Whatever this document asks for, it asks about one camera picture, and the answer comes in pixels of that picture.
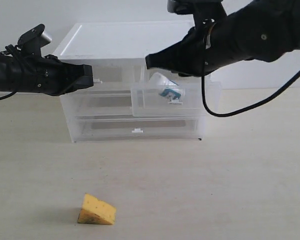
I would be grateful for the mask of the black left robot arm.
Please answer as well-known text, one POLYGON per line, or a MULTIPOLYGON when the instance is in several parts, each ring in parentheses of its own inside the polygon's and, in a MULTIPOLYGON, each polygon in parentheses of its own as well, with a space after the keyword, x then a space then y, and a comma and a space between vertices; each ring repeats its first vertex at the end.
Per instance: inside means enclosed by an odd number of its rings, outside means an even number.
POLYGON ((51 54, 23 60, 0 53, 0 92, 61 96, 94 86, 91 65, 65 63, 51 54))

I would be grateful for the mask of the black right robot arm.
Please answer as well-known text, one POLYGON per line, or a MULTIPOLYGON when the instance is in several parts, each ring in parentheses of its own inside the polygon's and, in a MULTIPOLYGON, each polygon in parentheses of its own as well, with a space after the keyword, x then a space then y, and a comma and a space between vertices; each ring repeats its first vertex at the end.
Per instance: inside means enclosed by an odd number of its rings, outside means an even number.
POLYGON ((227 14, 220 0, 170 0, 168 11, 193 15, 172 46, 146 56, 148 69, 200 77, 241 61, 271 63, 300 50, 300 0, 253 0, 227 14))

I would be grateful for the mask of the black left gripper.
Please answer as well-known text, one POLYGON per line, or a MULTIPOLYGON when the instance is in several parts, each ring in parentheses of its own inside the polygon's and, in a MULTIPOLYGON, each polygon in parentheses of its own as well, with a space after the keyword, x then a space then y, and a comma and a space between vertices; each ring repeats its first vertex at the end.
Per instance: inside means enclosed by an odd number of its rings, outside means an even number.
POLYGON ((60 96, 94 86, 93 67, 88 64, 74 65, 61 62, 57 57, 28 56, 25 62, 21 93, 41 93, 60 96))

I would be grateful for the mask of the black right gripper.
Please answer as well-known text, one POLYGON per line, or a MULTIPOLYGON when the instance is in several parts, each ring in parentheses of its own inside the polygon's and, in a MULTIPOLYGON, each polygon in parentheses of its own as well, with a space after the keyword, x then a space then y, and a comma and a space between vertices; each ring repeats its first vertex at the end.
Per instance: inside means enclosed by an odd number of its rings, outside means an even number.
POLYGON ((204 76, 207 65, 205 51, 211 46, 209 37, 214 26, 215 23, 204 22, 199 27, 191 27, 182 42, 148 54, 145 57, 146 68, 167 70, 180 77, 204 76))

